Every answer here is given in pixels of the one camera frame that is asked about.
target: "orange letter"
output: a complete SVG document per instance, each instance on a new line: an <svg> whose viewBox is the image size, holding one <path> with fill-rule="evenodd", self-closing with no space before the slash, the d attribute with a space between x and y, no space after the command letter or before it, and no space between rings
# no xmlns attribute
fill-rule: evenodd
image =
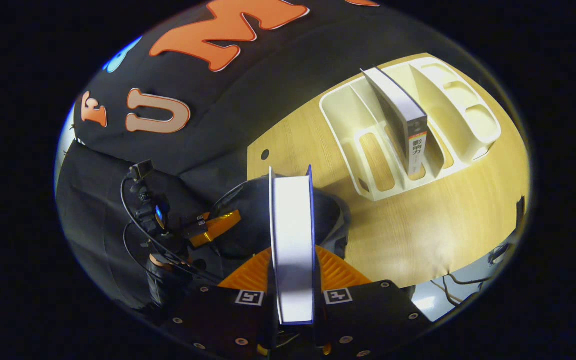
<svg viewBox="0 0 576 360"><path fill-rule="evenodd" d="M346 3L359 5L360 7L378 7L379 4L370 0L345 0Z"/></svg>
<svg viewBox="0 0 576 360"><path fill-rule="evenodd" d="M142 132L170 134L182 130L190 119L190 109L185 103L174 100L174 98L142 93L136 88L131 89L128 93L126 104L130 109L149 107L172 112L172 118L167 121L141 118L131 112L126 116L126 130L131 133L141 130Z"/></svg>
<svg viewBox="0 0 576 360"><path fill-rule="evenodd" d="M81 121L94 121L105 128L108 126L106 108L101 106L95 109L98 105L99 102L90 97L90 91L86 91L81 98Z"/></svg>
<svg viewBox="0 0 576 360"><path fill-rule="evenodd" d="M213 20L190 23L163 34L150 49L151 57L164 51L190 55L208 62L210 71L222 71L240 54L237 45L217 46L208 41L255 41L244 14L259 20L259 28L274 30L311 10L283 0L215 0L206 5Z"/></svg>

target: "wooden table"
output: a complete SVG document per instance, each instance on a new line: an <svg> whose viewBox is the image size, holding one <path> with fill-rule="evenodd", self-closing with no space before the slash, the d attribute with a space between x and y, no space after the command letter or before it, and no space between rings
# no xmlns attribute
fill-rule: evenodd
<svg viewBox="0 0 576 360"><path fill-rule="evenodd" d="M386 68L429 54L397 59ZM320 100L308 101L247 149L247 178L303 176L309 165L316 188L343 199L351 223L345 260L373 281L409 287L446 275L485 256L515 229L517 202L530 200L528 152L514 123L480 85L453 67L483 98L501 125L486 157L425 186L370 201L354 188ZM269 151L266 160L261 155Z"/></svg>

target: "letter m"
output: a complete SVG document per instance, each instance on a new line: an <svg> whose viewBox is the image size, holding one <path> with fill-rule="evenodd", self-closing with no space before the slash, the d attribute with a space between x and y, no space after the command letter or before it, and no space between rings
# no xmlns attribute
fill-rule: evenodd
<svg viewBox="0 0 576 360"><path fill-rule="evenodd" d="M214 19L169 30L154 43L151 57L174 51L206 61L210 71L222 71L242 49L237 45L221 47L208 41L255 41L257 34L244 14L257 19L259 28L274 30L311 11L283 0L215 0L206 7Z"/></svg>

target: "book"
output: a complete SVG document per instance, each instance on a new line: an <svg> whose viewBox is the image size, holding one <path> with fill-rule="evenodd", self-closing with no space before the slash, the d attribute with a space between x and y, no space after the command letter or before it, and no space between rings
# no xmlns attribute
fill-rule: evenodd
<svg viewBox="0 0 576 360"><path fill-rule="evenodd" d="M276 177L269 168L270 246L279 323L312 324L314 319L313 173Z"/></svg>
<svg viewBox="0 0 576 360"><path fill-rule="evenodd" d="M421 171L426 135L428 134L428 115L421 106L393 78L382 69L374 67L361 70L366 80L377 94L379 105L386 121L395 133L396 144L405 156L404 167L409 176Z"/></svg>

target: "white book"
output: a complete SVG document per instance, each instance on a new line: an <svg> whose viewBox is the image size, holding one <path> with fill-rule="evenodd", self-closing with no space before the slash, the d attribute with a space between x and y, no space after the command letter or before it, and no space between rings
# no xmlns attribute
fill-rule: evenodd
<svg viewBox="0 0 576 360"><path fill-rule="evenodd" d="M421 171L426 150L428 115L421 106L395 80L382 69L374 67L363 75L377 94L386 120L395 133L406 159L402 159L408 175Z"/></svg>
<svg viewBox="0 0 576 360"><path fill-rule="evenodd" d="M270 244L279 323L312 324L315 265L313 176L275 177L269 169Z"/></svg>

